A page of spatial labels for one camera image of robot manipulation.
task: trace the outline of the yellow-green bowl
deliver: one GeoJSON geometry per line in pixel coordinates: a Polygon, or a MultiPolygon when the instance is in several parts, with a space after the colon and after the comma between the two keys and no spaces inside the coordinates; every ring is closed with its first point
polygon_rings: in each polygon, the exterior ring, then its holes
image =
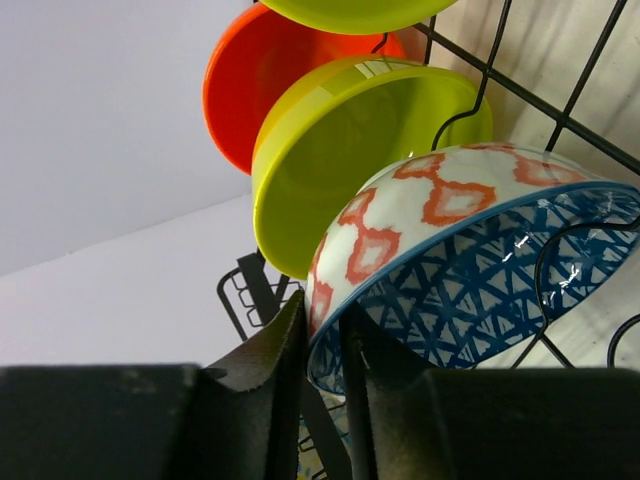
{"type": "Polygon", "coordinates": [[[363,35],[400,30],[456,0],[262,0],[291,20],[326,32],[363,35]]]}
{"type": "MultiPolygon", "coordinates": [[[[335,60],[298,80],[267,115],[253,154],[253,225],[265,258],[306,278],[326,228],[362,184],[430,152],[442,124],[476,96],[458,73],[376,55],[335,60]]],[[[483,102],[447,128],[438,148],[491,137],[483,102]]]]}

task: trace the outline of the white ceiling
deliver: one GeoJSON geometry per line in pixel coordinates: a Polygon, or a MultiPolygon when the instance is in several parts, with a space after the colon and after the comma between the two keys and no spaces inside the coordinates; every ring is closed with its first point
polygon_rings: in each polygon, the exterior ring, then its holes
{"type": "Polygon", "coordinates": [[[0,275],[250,191],[201,108],[250,4],[0,2],[0,275]]]}

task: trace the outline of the ceramic bowl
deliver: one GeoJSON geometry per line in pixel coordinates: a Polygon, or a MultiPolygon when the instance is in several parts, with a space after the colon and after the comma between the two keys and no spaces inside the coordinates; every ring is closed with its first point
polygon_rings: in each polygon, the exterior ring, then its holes
{"type": "MultiPolygon", "coordinates": [[[[337,320],[352,302],[431,363],[475,366],[539,330],[533,276],[552,234],[639,214],[636,188],[532,148],[483,144],[399,162],[363,187],[316,251],[307,374],[344,393],[337,320]]],[[[550,319],[593,293],[637,243],[636,233],[599,230],[561,240],[542,276],[550,319]]]]}

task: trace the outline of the orange bowl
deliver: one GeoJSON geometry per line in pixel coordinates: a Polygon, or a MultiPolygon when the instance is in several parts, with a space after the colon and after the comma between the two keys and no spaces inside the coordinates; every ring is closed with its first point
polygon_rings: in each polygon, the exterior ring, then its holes
{"type": "MultiPolygon", "coordinates": [[[[278,98],[316,67],[371,53],[381,40],[314,30],[253,5],[222,35],[207,67],[202,103],[211,137],[229,162],[250,174],[258,131],[278,98]]],[[[379,53],[405,58],[394,34],[379,53]]]]}

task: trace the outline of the black wire rack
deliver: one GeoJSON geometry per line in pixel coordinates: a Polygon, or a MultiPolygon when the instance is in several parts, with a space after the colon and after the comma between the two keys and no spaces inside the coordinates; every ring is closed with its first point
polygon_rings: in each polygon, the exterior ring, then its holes
{"type": "MultiPolygon", "coordinates": [[[[620,16],[626,4],[626,0],[617,0],[613,5],[606,24],[597,39],[595,47],[593,48],[586,64],[584,65],[584,68],[582,69],[577,83],[573,87],[568,101],[562,109],[554,107],[549,102],[540,98],[532,91],[523,87],[512,78],[501,73],[494,67],[495,60],[498,55],[498,51],[500,49],[500,45],[505,32],[505,27],[511,13],[511,0],[505,0],[503,2],[502,11],[493,38],[492,47],[486,61],[478,58],[474,54],[462,48],[460,45],[456,44],[454,41],[439,33],[436,30],[437,17],[432,17],[427,23],[414,25],[413,28],[426,36],[426,50],[424,58],[425,64],[430,64],[434,44],[437,44],[454,54],[459,59],[462,59],[467,64],[471,65],[482,75],[478,88],[478,96],[474,107],[468,112],[456,115],[447,120],[441,126],[435,138],[433,139],[433,148],[436,148],[439,138],[453,122],[477,113],[482,104],[489,81],[493,81],[553,120],[553,122],[555,123],[555,128],[553,129],[553,133],[548,138],[548,141],[546,143],[547,151],[554,150],[560,135],[563,133],[563,131],[566,130],[577,135],[582,140],[593,146],[595,149],[604,153],[613,161],[626,167],[629,171],[633,172],[636,175],[640,175],[640,161],[638,161],[638,159],[634,158],[630,153],[611,143],[603,136],[598,135],[572,117],[574,107],[576,106],[578,99],[583,93],[585,85],[587,84],[587,81],[593,73],[594,68],[598,63],[598,60],[602,55],[607,41],[614,31],[614,28],[616,27],[616,24],[618,23],[618,20],[620,19],[620,16]]],[[[382,36],[380,43],[376,45],[373,53],[377,52],[385,45],[387,38],[388,34],[384,34],[382,36]]],[[[538,344],[544,345],[544,347],[546,347],[548,351],[552,355],[554,355],[558,359],[558,361],[565,367],[573,367],[573,364],[567,358],[567,356],[546,335],[546,330],[550,323],[550,320],[547,316],[545,303],[542,299],[539,285],[541,277],[541,265],[544,261],[546,253],[551,249],[551,247],[556,245],[562,237],[568,235],[569,233],[575,232],[575,230],[577,229],[612,229],[635,232],[640,230],[640,219],[632,222],[629,225],[599,223],[569,227],[552,236],[547,241],[540,253],[535,272],[537,287],[536,294],[539,307],[543,314],[542,328],[533,337],[533,339],[515,361],[513,365],[514,368],[519,366],[523,362],[523,360],[531,353],[533,347],[538,344]]],[[[280,275],[278,277],[273,273],[265,274],[265,259],[258,250],[253,254],[238,259],[238,267],[229,271],[220,279],[217,293],[224,305],[224,308],[227,311],[227,314],[229,315],[231,322],[237,330],[238,335],[244,341],[250,336],[252,331],[259,329],[266,323],[268,323],[269,319],[272,318],[275,314],[277,308],[284,301],[286,301],[288,296],[293,291],[299,288],[303,288],[303,285],[300,282],[294,281],[285,275],[280,275]],[[240,309],[242,309],[242,312],[234,308],[231,301],[231,298],[233,297],[239,299],[239,305],[240,309]]],[[[640,315],[634,316],[633,318],[624,322],[615,332],[608,348],[606,359],[608,366],[612,367],[615,365],[616,349],[621,337],[626,332],[628,332],[631,327],[639,322],[640,315]]],[[[333,405],[330,408],[332,410],[336,410],[341,407],[343,408],[344,405],[333,405]]],[[[299,451],[306,452],[310,448],[314,448],[310,444],[310,438],[303,438],[299,444],[299,451]]],[[[313,475],[313,478],[328,478],[328,476],[325,470],[321,470],[316,472],[313,475]]]]}

